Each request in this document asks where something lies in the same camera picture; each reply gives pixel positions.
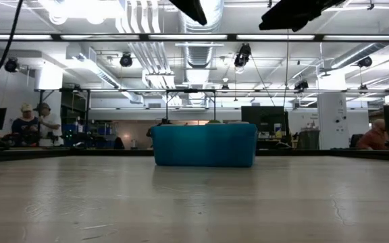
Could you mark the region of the white square column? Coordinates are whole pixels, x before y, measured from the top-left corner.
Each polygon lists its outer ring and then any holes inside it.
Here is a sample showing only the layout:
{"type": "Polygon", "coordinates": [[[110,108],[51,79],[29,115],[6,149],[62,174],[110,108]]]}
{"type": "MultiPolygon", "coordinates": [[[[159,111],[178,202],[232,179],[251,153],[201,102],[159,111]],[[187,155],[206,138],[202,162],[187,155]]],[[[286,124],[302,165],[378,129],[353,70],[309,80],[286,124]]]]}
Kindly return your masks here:
{"type": "Polygon", "coordinates": [[[346,114],[346,79],[344,74],[319,77],[317,111],[319,119],[319,148],[321,150],[348,148],[346,114]]]}
{"type": "Polygon", "coordinates": [[[53,64],[46,63],[41,69],[35,72],[37,90],[44,90],[42,102],[47,103],[51,112],[60,114],[61,111],[61,92],[63,84],[63,70],[53,64]]]}

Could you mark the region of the black shelving unit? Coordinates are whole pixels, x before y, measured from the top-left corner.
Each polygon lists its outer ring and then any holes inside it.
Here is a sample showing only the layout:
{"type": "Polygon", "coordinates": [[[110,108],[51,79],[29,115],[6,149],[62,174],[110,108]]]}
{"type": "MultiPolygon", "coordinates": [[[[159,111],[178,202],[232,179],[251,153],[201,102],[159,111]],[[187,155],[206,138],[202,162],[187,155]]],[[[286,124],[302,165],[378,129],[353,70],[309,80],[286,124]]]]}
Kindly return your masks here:
{"type": "MultiPolygon", "coordinates": [[[[44,90],[38,90],[39,100],[38,104],[43,103],[44,90]]],[[[65,124],[78,125],[78,140],[73,146],[79,144],[82,146],[88,140],[88,126],[89,126],[89,110],[91,92],[81,88],[60,88],[61,92],[61,111],[58,116],[61,118],[61,129],[65,124]]],[[[63,142],[62,146],[52,147],[72,147],[66,146],[63,142]]]]}

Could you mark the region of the silver round air duct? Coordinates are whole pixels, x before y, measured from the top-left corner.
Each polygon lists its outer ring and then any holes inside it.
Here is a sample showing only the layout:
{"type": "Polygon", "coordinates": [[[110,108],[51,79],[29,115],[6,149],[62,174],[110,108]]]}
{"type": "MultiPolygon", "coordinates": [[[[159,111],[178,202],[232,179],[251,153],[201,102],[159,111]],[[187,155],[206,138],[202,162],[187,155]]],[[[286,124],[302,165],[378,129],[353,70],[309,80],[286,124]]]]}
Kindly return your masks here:
{"type": "MultiPolygon", "coordinates": [[[[180,12],[181,31],[191,34],[209,34],[219,32],[224,10],[224,0],[199,0],[207,24],[202,26],[192,20],[185,13],[180,12]]],[[[211,63],[212,47],[185,47],[184,55],[187,63],[192,68],[205,68],[211,63]]]]}

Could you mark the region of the person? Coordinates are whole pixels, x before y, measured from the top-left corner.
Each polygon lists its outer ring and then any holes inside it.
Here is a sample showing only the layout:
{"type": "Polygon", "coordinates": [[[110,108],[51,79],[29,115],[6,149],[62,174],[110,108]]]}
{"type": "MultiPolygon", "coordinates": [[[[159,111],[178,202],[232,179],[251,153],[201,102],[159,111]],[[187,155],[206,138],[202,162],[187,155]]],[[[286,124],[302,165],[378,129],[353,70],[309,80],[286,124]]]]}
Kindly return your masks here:
{"type": "Polygon", "coordinates": [[[357,148],[364,150],[386,151],[389,149],[386,146],[387,141],[388,134],[386,132],[385,120],[376,119],[372,123],[371,129],[366,132],[357,142],[357,148]]]}
{"type": "Polygon", "coordinates": [[[39,112],[38,122],[40,125],[39,146],[62,146],[61,118],[53,113],[47,103],[38,104],[36,110],[39,112]]]}
{"type": "Polygon", "coordinates": [[[20,107],[22,115],[11,125],[16,146],[35,146],[38,142],[38,117],[34,115],[32,105],[23,103],[20,107]]]}

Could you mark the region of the teal plastic basket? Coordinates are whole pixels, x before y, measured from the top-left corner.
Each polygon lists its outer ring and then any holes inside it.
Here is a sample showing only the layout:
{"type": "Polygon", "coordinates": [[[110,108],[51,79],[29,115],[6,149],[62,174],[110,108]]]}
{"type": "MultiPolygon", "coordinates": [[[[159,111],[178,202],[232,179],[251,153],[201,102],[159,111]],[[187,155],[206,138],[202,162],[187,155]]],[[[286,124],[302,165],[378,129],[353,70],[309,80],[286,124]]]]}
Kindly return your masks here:
{"type": "Polygon", "coordinates": [[[257,127],[253,124],[162,125],[151,128],[154,158],[161,166],[251,167],[257,127]]]}

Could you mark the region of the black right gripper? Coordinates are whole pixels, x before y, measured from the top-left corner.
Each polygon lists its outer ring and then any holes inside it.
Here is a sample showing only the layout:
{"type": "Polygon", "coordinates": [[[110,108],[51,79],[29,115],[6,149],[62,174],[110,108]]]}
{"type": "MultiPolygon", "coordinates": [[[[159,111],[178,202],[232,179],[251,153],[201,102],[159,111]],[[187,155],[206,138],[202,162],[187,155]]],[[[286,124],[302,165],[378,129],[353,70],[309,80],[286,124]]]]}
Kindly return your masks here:
{"type": "Polygon", "coordinates": [[[280,0],[261,16],[260,30],[289,29],[297,32],[327,8],[346,0],[280,0]]]}

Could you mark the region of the black aluminium table frame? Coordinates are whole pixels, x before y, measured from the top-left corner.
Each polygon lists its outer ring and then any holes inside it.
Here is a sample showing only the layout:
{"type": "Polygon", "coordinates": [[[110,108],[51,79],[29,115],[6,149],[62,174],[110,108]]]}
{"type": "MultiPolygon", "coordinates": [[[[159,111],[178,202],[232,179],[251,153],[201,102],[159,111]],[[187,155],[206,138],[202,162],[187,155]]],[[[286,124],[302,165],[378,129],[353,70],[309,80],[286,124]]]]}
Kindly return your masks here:
{"type": "MultiPolygon", "coordinates": [[[[69,156],[116,156],[116,157],[150,157],[154,153],[152,150],[107,150],[107,149],[74,149],[74,148],[34,148],[26,150],[15,148],[13,150],[0,151],[0,162],[17,161],[25,159],[43,159],[51,157],[69,157],[69,156]]],[[[260,157],[298,157],[298,156],[331,156],[331,157],[349,157],[360,159],[377,159],[389,161],[389,151],[361,151],[361,150],[263,150],[257,151],[260,157]]]]}

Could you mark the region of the grey mesh chair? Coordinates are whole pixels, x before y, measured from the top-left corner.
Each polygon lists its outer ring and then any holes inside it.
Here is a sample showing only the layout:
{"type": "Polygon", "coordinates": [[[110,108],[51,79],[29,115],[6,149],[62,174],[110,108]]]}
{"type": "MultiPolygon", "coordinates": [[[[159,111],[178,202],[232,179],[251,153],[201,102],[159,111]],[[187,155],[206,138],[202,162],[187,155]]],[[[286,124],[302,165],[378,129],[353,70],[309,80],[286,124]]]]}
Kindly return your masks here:
{"type": "Polygon", "coordinates": [[[297,150],[318,150],[319,130],[303,130],[299,133],[297,150]]]}

